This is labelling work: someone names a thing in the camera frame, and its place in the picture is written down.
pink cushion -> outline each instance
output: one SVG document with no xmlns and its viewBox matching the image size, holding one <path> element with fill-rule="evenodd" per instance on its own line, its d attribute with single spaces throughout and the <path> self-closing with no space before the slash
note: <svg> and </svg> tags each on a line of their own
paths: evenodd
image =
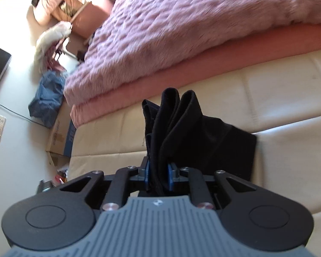
<svg viewBox="0 0 321 257">
<path fill-rule="evenodd" d="M 51 19 L 51 13 L 62 0 L 39 0 L 33 9 L 34 17 L 40 25 L 46 25 Z"/>
</svg>

cardboard box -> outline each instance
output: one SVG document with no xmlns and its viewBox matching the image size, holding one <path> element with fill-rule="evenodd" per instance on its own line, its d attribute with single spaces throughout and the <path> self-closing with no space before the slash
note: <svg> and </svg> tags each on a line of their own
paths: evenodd
<svg viewBox="0 0 321 257">
<path fill-rule="evenodd" d="M 76 128 L 70 118 L 71 107 L 64 102 L 50 131 L 46 152 L 53 166 L 63 166 L 70 161 Z"/>
</svg>

gray ribbed rubber pad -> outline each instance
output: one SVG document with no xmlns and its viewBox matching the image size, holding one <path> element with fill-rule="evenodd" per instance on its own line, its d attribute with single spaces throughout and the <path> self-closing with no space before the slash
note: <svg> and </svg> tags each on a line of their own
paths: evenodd
<svg viewBox="0 0 321 257">
<path fill-rule="evenodd" d="M 301 246 L 263 252 L 233 239 L 213 210 L 194 207 L 188 196 L 130 197 L 117 211 L 103 212 L 91 232 L 57 251 L 13 247 L 5 257 L 312 257 Z"/>
</svg>

pink sheet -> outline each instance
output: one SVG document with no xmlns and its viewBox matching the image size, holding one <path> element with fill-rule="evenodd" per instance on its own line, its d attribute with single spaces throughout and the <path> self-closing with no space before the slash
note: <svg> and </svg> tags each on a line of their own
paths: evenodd
<svg viewBox="0 0 321 257">
<path fill-rule="evenodd" d="M 321 0 L 117 0 L 76 72 L 70 105 L 173 66 L 230 39 L 321 23 Z"/>
<path fill-rule="evenodd" d="M 74 105 L 71 118 L 76 127 L 107 113 L 150 98 L 167 87 L 180 88 L 221 73 L 266 61 L 321 49 L 321 24 L 296 24 L 257 33 L 217 47 L 163 71 L 124 84 L 118 89 Z"/>
</svg>

cable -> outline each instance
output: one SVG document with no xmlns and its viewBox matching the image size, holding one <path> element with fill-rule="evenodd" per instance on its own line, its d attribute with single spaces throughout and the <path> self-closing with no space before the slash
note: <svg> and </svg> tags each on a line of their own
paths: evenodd
<svg viewBox="0 0 321 257">
<path fill-rule="evenodd" d="M 31 120 L 31 119 L 29 119 L 29 118 L 27 118 L 27 117 L 25 117 L 25 116 L 23 116 L 23 115 L 20 115 L 20 114 L 18 114 L 17 112 L 14 112 L 13 110 L 8 109 L 7 107 L 5 107 L 5 106 L 3 106 L 3 105 L 1 105 L 1 104 L 0 104 L 0 107 L 2 107 L 2 108 L 4 108 L 4 109 L 6 109 L 6 110 L 8 110 L 8 111 L 10 111 L 10 112 L 12 112 L 12 113 L 14 113 L 14 114 L 16 114 L 17 116 L 19 116 L 19 117 L 21 117 L 21 118 L 24 118 L 25 120 L 28 120 L 28 121 L 30 121 L 30 122 L 32 122 L 32 123 L 35 123 L 35 124 L 37 124 L 37 125 L 40 125 L 40 126 L 43 126 L 43 127 L 47 128 L 45 125 L 40 124 L 40 123 L 38 123 L 38 122 L 36 122 L 36 121 L 34 121 L 34 120 Z"/>
</svg>

